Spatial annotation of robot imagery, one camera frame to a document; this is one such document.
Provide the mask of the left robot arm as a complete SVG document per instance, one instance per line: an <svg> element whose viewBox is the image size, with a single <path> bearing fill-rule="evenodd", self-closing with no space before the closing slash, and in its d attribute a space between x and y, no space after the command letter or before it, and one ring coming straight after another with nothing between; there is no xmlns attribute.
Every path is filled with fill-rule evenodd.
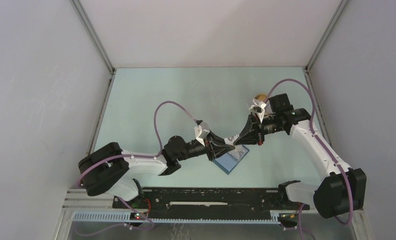
<svg viewBox="0 0 396 240"><path fill-rule="evenodd" d="M112 194L131 208L143 204L144 195L136 174L168 176L181 168L180 162L206 155L210 161L235 149L238 136L221 138L210 132L203 142L185 142L178 135L171 137L159 156L130 153L117 142L110 142L78 163L80 183L90 197Z"/></svg>

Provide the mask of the white card with stripe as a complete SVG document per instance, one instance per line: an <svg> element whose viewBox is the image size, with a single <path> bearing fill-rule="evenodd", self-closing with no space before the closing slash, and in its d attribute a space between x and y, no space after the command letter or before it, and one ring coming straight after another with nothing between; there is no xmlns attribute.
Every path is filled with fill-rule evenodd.
<svg viewBox="0 0 396 240"><path fill-rule="evenodd" d="M228 154L236 161L241 162L242 159L249 153L249 149L242 145L237 145L234 150L231 150Z"/></svg>

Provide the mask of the silver VIP card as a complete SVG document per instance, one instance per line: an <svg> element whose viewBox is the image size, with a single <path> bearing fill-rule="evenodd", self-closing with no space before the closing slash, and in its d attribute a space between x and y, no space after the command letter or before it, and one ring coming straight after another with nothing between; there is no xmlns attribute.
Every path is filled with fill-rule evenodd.
<svg viewBox="0 0 396 240"><path fill-rule="evenodd" d="M232 145L238 139L238 137L239 137L239 135L237 134L237 135L226 137L224 140L225 140L225 143Z"/></svg>

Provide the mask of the blue card holder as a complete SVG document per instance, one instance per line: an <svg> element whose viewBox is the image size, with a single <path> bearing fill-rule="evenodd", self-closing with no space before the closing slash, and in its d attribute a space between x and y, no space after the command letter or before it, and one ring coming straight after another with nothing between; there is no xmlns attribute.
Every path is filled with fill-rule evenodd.
<svg viewBox="0 0 396 240"><path fill-rule="evenodd" d="M213 161L224 173L229 175L240 162L236 162L228 153Z"/></svg>

